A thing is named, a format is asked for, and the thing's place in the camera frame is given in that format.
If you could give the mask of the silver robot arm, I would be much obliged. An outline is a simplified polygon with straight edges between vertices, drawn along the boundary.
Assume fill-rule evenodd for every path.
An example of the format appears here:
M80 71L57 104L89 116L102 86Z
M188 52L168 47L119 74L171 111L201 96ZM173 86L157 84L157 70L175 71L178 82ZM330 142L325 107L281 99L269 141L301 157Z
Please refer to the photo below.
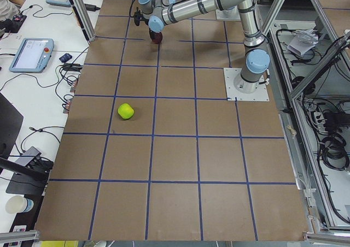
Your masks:
M261 84L270 56L266 52L266 37L256 17L256 0L138 0L139 8L133 14L134 23L142 21L149 27L153 43L162 41L165 26L185 19L214 12L217 20L229 19L237 14L244 34L245 64L234 79L234 87L241 93L251 94Z

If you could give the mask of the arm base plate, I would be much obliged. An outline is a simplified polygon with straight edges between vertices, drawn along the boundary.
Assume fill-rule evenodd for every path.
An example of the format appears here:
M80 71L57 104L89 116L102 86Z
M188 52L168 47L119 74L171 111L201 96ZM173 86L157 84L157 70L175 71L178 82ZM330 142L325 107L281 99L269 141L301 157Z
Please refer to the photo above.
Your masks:
M241 77L241 68L224 68L226 99L228 101L269 102L268 78L248 83Z
M237 8L229 10L219 10L215 11L216 19L221 21L240 21L240 15Z

